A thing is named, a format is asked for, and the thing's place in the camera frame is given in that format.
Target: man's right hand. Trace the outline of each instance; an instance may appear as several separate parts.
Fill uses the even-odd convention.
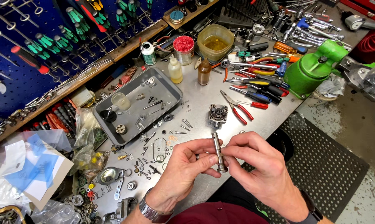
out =
[[[221,152],[229,163],[230,175],[259,201],[293,222],[308,216],[309,210],[291,181],[283,155],[260,135],[253,131],[235,135]],[[245,171],[236,158],[256,169]]]

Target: smartwatch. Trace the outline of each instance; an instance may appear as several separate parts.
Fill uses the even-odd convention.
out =
[[[172,210],[170,212],[160,212],[160,211],[156,211],[153,208],[151,208],[150,206],[148,206],[147,203],[146,203],[146,195],[151,190],[152,190],[152,188],[150,188],[146,192],[142,201],[140,201],[139,210],[142,213],[142,215],[145,216],[150,221],[152,221],[152,223],[165,223],[171,217],[174,210]]]
[[[288,221],[290,224],[316,224],[323,219],[323,215],[320,213],[319,209],[314,205],[313,201],[310,199],[308,193],[304,190],[299,190],[302,197],[305,200],[306,206],[309,209],[309,214],[305,220],[301,222]]]

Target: blue pegboard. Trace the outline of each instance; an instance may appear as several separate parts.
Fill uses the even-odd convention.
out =
[[[14,0],[12,1],[15,6],[20,6],[27,0]],[[147,4],[144,0],[140,0],[141,6],[143,9],[147,10]],[[23,34],[29,37],[32,40],[35,39],[36,33],[42,33],[46,36],[53,38],[56,34],[63,36],[60,33],[58,28],[59,25],[65,25],[62,21],[60,15],[57,13],[55,7],[53,6],[52,1],[50,0],[34,0],[34,3],[38,7],[42,7],[44,10],[40,15],[35,15],[34,11],[36,7],[30,2],[21,6],[19,9],[23,13],[27,13],[30,15],[30,18],[37,23],[40,28],[37,28],[29,21],[22,22],[20,20],[20,14],[17,12],[11,12],[10,14],[6,15],[5,18],[8,21],[16,22],[16,28],[19,29]],[[102,4],[104,5],[104,9],[106,13],[109,14],[109,20],[111,25],[118,29],[120,26],[116,21],[115,11],[117,10],[118,6],[115,4],[115,0],[102,0]],[[169,10],[170,8],[177,5],[177,0],[154,0],[152,6],[152,16],[151,18],[153,21],[157,21],[158,19],[162,18],[165,11]],[[9,12],[11,8],[9,6],[5,6],[0,8],[0,14],[4,15],[6,12]],[[137,10],[137,14],[141,14],[142,11],[140,9]],[[146,19],[142,19],[142,22],[145,25],[148,25]],[[139,23],[135,26],[139,31],[141,28],[139,27]],[[100,33],[99,30],[95,27],[92,28],[94,33],[98,35],[99,38],[105,38],[106,35],[104,33]],[[0,20],[0,31],[8,36],[9,38],[16,41],[21,46],[25,47],[24,38],[19,35],[16,31],[7,30],[6,24]],[[104,44],[106,46],[106,50],[110,51],[115,48],[115,45],[111,41],[107,41]],[[7,118],[11,113],[13,113],[17,109],[24,108],[24,105],[30,102],[31,100],[35,99],[36,97],[41,97],[45,92],[49,89],[53,89],[57,84],[53,82],[53,79],[49,75],[40,74],[35,68],[27,65],[24,61],[19,59],[16,55],[11,53],[11,48],[14,45],[6,40],[3,37],[0,37],[0,52],[10,58],[13,61],[16,61],[20,67],[14,66],[6,59],[0,57],[0,71],[14,80],[4,79],[0,76],[0,80],[4,82],[6,85],[6,92],[4,94],[0,93],[0,117]],[[104,53],[99,51],[98,46],[90,45],[90,49],[96,53],[96,57],[90,57],[88,52],[84,52],[82,55],[83,57],[87,58],[89,62],[87,64],[82,64],[81,59],[79,57],[73,58],[71,56],[72,61],[78,64],[81,68],[84,67],[96,59],[98,57],[102,57]],[[55,59],[56,61],[60,61],[60,57],[58,55],[51,55],[51,58]],[[60,63],[64,69],[70,71],[71,74],[75,74],[78,70],[73,70],[71,63]],[[59,76],[62,81],[68,79],[62,75],[62,72],[57,69],[54,72],[55,75]]]

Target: man's left hand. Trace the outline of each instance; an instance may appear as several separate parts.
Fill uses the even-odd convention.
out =
[[[211,168],[218,163],[218,157],[208,151],[215,151],[213,139],[197,139],[175,145],[167,168],[146,196],[146,203],[156,211],[169,212],[190,193],[199,173],[220,178],[221,174]]]

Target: stainless steel workbench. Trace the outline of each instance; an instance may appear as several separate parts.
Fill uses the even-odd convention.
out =
[[[360,13],[356,12],[353,9],[350,9],[349,7],[339,3],[338,6],[345,10],[350,10],[353,13],[357,15],[361,15]],[[345,35],[344,42],[349,43],[354,47],[359,43],[359,41],[368,33],[367,30],[359,30],[358,32],[351,32],[348,31],[347,28],[342,24],[339,16],[339,12],[336,8],[329,8],[328,15],[330,15],[330,18],[334,19],[333,24],[336,26],[342,28],[342,31],[339,32],[340,34]],[[270,48],[267,51],[272,51],[272,46],[274,44],[273,41],[269,41],[268,38],[263,37],[258,43],[262,43],[264,41],[269,42]],[[175,118],[172,121],[169,122],[163,122],[163,124],[159,128],[151,128],[147,134],[151,135],[154,131],[156,132],[156,135],[152,138],[152,140],[147,144],[149,146],[149,149],[145,153],[145,156],[141,156],[141,153],[143,152],[143,143],[140,142],[140,140],[135,140],[133,142],[128,143],[124,150],[128,154],[132,153],[134,156],[134,160],[126,161],[125,159],[119,161],[117,160],[117,156],[121,155],[113,154],[111,153],[107,167],[114,166],[119,167],[121,169],[130,169],[132,170],[132,176],[131,177],[125,177],[124,183],[121,188],[121,196],[118,201],[114,199],[114,192],[116,188],[116,183],[112,183],[111,186],[111,192],[107,194],[103,194],[101,198],[95,201],[95,203],[98,205],[98,212],[100,213],[100,216],[103,216],[106,213],[115,211],[117,208],[117,202],[121,201],[124,198],[127,197],[135,197],[138,201],[140,201],[146,191],[153,187],[158,179],[160,178],[159,174],[154,175],[148,175],[151,177],[151,180],[148,180],[145,178],[145,176],[138,177],[136,173],[134,173],[134,164],[135,161],[137,161],[137,158],[145,158],[148,161],[153,160],[152,154],[153,154],[153,148],[150,146],[150,143],[152,143],[157,138],[165,138],[167,141],[169,141],[168,137],[170,134],[168,133],[170,130],[172,131],[182,131],[182,132],[188,132],[188,134],[173,134],[173,136],[176,136],[178,138],[177,141],[171,141],[171,145],[176,145],[178,143],[182,143],[189,140],[194,140],[198,138],[211,138],[211,133],[214,132],[213,126],[207,121],[208,120],[208,109],[210,104],[223,104],[228,105],[227,101],[224,99],[224,97],[220,94],[220,89],[224,90],[230,97],[232,97],[234,100],[243,100],[246,102],[250,102],[251,100],[245,97],[243,94],[236,92],[234,90],[229,89],[230,83],[222,83],[222,80],[224,78],[224,74],[218,74],[216,72],[211,72],[210,82],[206,86],[201,86],[197,83],[197,70],[194,69],[194,64],[196,60],[198,59],[198,56],[195,55],[194,62],[182,66],[182,71],[184,74],[184,79],[180,84],[177,84],[177,86],[182,90],[183,92],[183,102],[189,100],[189,102],[185,103],[184,105],[179,105],[176,107],[175,110],[170,111],[171,114],[175,115]],[[161,62],[160,60],[157,60],[157,63],[155,64],[159,69],[164,70],[164,73],[168,75],[168,62]],[[224,69],[217,68],[219,71],[224,72]],[[141,69],[139,68],[136,74],[139,74],[141,72]],[[115,85],[118,82],[118,79],[115,79],[112,81],[110,85]],[[283,101],[276,105],[274,103],[271,103],[269,105],[269,108],[267,110],[258,109],[255,107],[250,107],[249,105],[244,105],[244,107],[253,115],[254,120],[250,121],[240,110],[238,110],[239,114],[242,115],[242,117],[248,121],[247,125],[243,125],[233,114],[232,111],[228,114],[227,122],[223,125],[221,125],[221,128],[217,130],[219,138],[222,139],[225,144],[229,142],[230,138],[236,134],[238,134],[241,130],[245,131],[255,131],[258,134],[260,134],[264,139],[268,138],[274,130],[276,130],[279,125],[281,125],[284,120],[286,120],[289,115],[302,103],[302,100],[298,100],[295,98],[294,95],[289,94],[288,96],[283,98]],[[181,119],[187,119],[190,124],[194,127],[191,129],[191,131],[186,131],[185,129],[181,128],[180,125],[185,124],[181,121]],[[161,134],[162,130],[166,130],[167,134],[163,135]],[[106,140],[97,151],[104,151],[104,150],[110,150],[111,148],[111,141]],[[167,156],[164,163],[168,161],[170,156]],[[152,166],[159,169],[161,172],[163,171],[162,166],[163,163],[151,163]],[[145,170],[144,172],[147,173],[148,170],[151,170],[149,168],[149,164],[145,164]],[[221,178],[216,179],[208,175],[200,174],[196,180],[194,187],[191,191],[191,193],[175,208],[175,214],[179,213],[193,205],[202,203],[206,201],[228,178],[230,177],[229,172],[224,173]],[[127,190],[127,183],[130,181],[136,181],[137,182],[137,188],[133,191]],[[101,188],[105,190],[105,187],[102,185],[96,185],[93,189],[94,192],[97,192],[99,196],[102,194]]]

